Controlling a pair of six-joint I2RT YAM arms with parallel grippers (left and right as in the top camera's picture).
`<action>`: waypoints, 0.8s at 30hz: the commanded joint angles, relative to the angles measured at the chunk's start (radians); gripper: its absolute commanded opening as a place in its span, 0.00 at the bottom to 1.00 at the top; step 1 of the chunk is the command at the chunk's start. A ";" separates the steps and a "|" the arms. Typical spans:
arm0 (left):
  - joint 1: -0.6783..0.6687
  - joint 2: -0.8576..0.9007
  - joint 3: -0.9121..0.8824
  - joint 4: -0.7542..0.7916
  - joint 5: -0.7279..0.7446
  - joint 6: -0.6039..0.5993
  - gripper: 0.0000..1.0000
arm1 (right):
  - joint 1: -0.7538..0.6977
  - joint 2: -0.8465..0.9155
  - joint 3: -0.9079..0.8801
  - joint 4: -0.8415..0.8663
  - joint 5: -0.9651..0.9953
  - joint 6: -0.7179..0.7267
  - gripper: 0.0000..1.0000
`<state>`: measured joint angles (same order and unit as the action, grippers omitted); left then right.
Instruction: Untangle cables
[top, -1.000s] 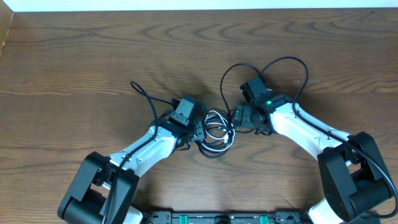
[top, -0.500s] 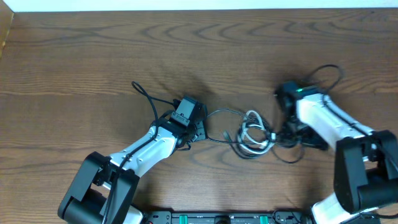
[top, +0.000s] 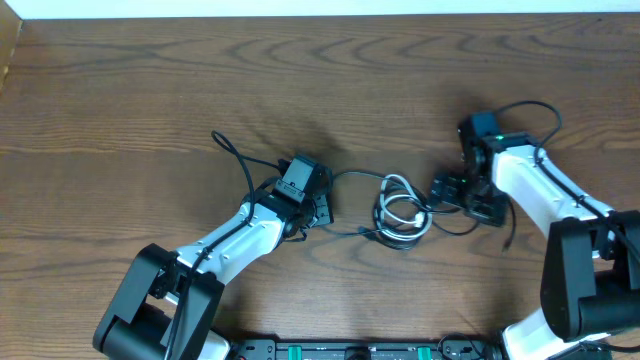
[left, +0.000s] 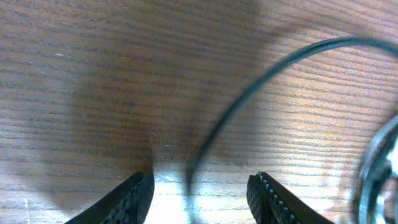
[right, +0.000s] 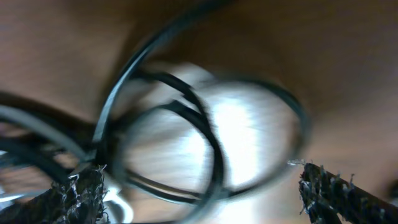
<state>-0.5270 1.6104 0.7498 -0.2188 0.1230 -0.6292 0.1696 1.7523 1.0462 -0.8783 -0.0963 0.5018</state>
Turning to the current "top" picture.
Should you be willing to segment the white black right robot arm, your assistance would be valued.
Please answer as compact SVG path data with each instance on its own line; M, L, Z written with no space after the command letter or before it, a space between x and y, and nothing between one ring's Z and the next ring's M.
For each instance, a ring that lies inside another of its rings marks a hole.
M435 180L437 201L500 227L516 202L546 238L540 307L501 332L506 359L609 354L606 338L639 326L639 213L586 194L526 133L460 130L461 175Z

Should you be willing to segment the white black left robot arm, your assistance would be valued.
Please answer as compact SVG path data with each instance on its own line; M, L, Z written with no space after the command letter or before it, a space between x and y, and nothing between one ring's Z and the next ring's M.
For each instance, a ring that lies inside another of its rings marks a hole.
M332 223L325 195L294 205L261 192L200 240L134 258L93 335L110 359L225 359L231 344L211 328L225 286L295 231Z

